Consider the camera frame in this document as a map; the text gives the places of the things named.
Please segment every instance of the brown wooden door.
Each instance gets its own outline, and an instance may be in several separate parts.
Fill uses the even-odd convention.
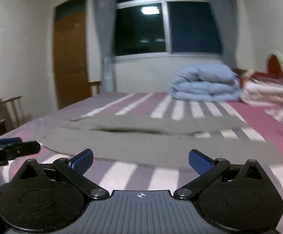
[[[85,46],[85,11],[55,22],[54,76],[58,108],[90,97]]]

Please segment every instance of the window sill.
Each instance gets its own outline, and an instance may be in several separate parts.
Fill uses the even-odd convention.
[[[130,55],[122,55],[116,56],[115,61],[130,61],[130,60],[140,60],[140,59],[149,59],[149,58],[164,58],[164,57],[184,57],[184,58],[207,58],[207,59],[219,59],[221,57],[220,54],[214,53],[177,53],[177,54],[169,54],[167,52],[162,53],[148,53],[148,54],[130,54]]]

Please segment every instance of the triangular cutout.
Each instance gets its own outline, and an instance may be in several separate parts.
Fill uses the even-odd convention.
[[[25,178],[34,178],[37,177],[38,174],[36,173],[33,165],[28,165],[27,168],[25,169],[24,173],[21,175],[20,179],[25,179]]]
[[[251,165],[245,175],[246,178],[263,179],[255,165]]]

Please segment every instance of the bedsheet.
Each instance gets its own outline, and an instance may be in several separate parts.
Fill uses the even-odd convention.
[[[194,118],[210,115],[234,115],[246,121],[249,127],[220,131],[216,135],[202,133],[199,137],[237,137],[243,140],[257,141],[268,139],[283,154],[283,136],[279,133],[279,131],[283,130],[283,125],[266,114],[262,108],[254,108],[235,102],[184,102],[172,99],[167,93],[112,93],[98,95],[29,122],[5,134],[3,137],[19,136],[24,141],[34,140],[38,134],[55,127],[68,117],[75,118],[80,115],[92,116],[96,114],[125,115],[127,113],[139,116],[149,115],[154,119],[171,117],[174,120],[181,120],[185,113],[191,114]],[[40,153],[37,155],[10,161],[8,166],[0,167],[0,184],[10,181],[22,163],[28,158],[36,158],[39,163],[51,163],[59,157],[69,156],[56,154],[42,147]],[[278,181],[280,182],[283,189],[283,165],[264,167],[264,169],[270,174],[275,184]],[[134,163],[94,159],[93,166],[85,173],[85,176],[109,191],[113,189],[169,189],[174,191],[177,187],[197,177],[198,174],[193,170],[166,169]]]

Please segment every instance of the silver bolt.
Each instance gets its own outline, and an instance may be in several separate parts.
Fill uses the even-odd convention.
[[[176,191],[176,193],[181,196],[181,197],[185,197],[185,196],[189,196],[191,195],[191,191],[187,188],[181,188],[181,189],[178,189]]]
[[[96,188],[96,189],[93,189],[91,191],[91,194],[95,197],[104,196],[106,193],[107,193],[107,191],[105,189],[101,189],[101,188]]]

